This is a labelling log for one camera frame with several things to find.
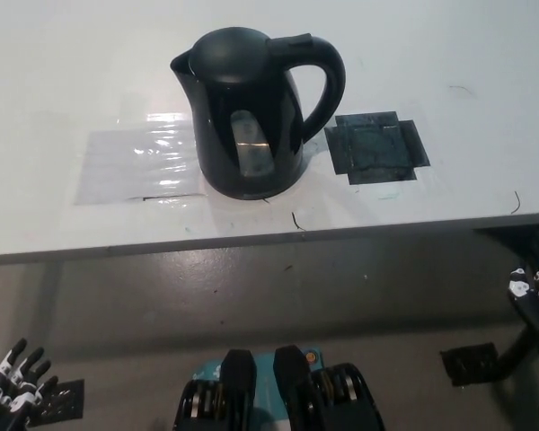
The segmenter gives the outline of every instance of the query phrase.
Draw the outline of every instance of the kettle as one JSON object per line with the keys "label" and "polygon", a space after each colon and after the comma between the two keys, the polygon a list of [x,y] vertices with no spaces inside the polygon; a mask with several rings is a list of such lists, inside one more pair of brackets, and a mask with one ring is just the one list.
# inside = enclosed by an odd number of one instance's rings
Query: kettle
{"label": "kettle", "polygon": [[[305,121],[289,72],[303,65],[326,75]],[[325,126],[345,88],[340,54],[311,34],[271,39],[242,27],[212,31],[170,67],[190,100],[204,176],[238,199],[268,198],[296,182],[302,144]]]}

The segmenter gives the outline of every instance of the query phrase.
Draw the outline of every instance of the transparent plastic film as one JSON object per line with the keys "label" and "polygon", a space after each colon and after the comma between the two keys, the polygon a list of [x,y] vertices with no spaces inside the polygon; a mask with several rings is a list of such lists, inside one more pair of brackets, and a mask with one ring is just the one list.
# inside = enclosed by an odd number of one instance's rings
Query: transparent plastic film
{"label": "transparent plastic film", "polygon": [[77,205],[205,195],[189,116],[155,113],[88,137]]}

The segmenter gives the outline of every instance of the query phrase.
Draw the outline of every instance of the gray floor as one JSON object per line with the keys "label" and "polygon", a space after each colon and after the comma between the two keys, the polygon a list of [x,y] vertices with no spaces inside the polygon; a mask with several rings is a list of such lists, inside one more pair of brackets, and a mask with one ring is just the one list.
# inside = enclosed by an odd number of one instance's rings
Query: gray floor
{"label": "gray floor", "polygon": [[356,364],[389,431],[534,431],[539,360],[454,389],[438,354],[517,334],[516,262],[481,236],[440,233],[2,266],[0,358],[25,336],[62,380],[86,380],[84,420],[52,431],[168,430],[201,363],[290,342]]}

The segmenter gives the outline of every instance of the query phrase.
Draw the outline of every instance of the kettle water window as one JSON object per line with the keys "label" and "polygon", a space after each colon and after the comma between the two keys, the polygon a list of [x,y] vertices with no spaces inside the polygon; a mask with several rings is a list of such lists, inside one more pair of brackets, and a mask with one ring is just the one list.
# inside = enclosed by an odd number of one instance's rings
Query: kettle water window
{"label": "kettle water window", "polygon": [[261,177],[275,171],[268,139],[260,124],[247,110],[237,110],[231,116],[240,173],[246,177]]}

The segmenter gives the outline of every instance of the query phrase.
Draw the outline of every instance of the white table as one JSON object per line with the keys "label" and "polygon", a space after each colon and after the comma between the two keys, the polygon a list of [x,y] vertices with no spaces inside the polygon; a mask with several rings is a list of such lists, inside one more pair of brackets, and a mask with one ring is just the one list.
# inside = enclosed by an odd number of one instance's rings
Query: white table
{"label": "white table", "polygon": [[[322,151],[269,204],[204,185],[166,203],[76,205],[89,134],[115,127],[125,101],[139,101],[134,116],[189,112],[169,62],[234,25],[330,41],[348,77],[338,114],[413,119],[431,166],[349,186]],[[322,75],[294,75],[308,113]],[[0,262],[537,220],[539,0],[0,2]]]}

